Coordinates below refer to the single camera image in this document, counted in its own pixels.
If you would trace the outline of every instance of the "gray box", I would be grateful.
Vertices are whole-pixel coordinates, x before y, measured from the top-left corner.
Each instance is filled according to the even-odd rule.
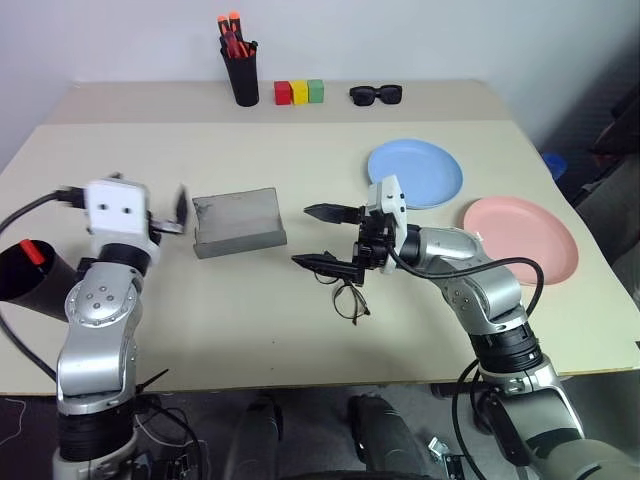
[[[193,199],[198,258],[287,244],[275,188]]]

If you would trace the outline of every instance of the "pen holder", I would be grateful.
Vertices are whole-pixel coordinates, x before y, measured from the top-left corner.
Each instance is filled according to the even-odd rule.
[[[0,301],[67,321],[64,302],[76,283],[75,270],[48,243],[33,244],[44,257],[40,266],[29,260],[20,244],[0,253]]]
[[[258,95],[258,73],[256,71],[256,56],[245,58],[228,58],[223,50],[220,54],[227,66],[229,81],[236,97],[236,103],[241,107],[252,107],[260,99]]]

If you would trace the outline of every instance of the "yellow block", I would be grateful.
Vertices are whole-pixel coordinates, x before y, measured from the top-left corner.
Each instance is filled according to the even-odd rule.
[[[302,105],[309,103],[309,87],[306,80],[293,80],[289,82],[291,91],[293,92],[293,104]]]

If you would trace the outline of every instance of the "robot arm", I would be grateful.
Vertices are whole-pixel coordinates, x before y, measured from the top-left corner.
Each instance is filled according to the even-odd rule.
[[[407,225],[404,195],[395,176],[370,186],[366,207],[320,204],[305,212],[331,223],[358,224],[360,230],[351,263],[327,254],[294,256],[302,267],[362,285],[365,269],[391,273],[401,262],[438,286],[469,336],[483,380],[493,389],[479,407],[508,461],[531,465],[547,480],[637,478],[638,470],[623,454],[584,438],[580,420],[529,326],[511,271],[498,266],[464,274],[492,261],[476,237],[455,228]]]
[[[153,222],[143,185],[104,179],[84,189],[93,253],[69,292],[69,331],[58,359],[59,449],[53,478],[137,478],[133,429],[136,395],[134,331],[142,318],[143,278],[159,256],[160,232],[181,233],[182,192],[175,222]]]

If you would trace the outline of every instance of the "green block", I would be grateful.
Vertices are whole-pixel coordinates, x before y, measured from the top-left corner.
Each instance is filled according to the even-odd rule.
[[[307,80],[309,89],[309,103],[322,103],[324,101],[324,84],[322,80]]]

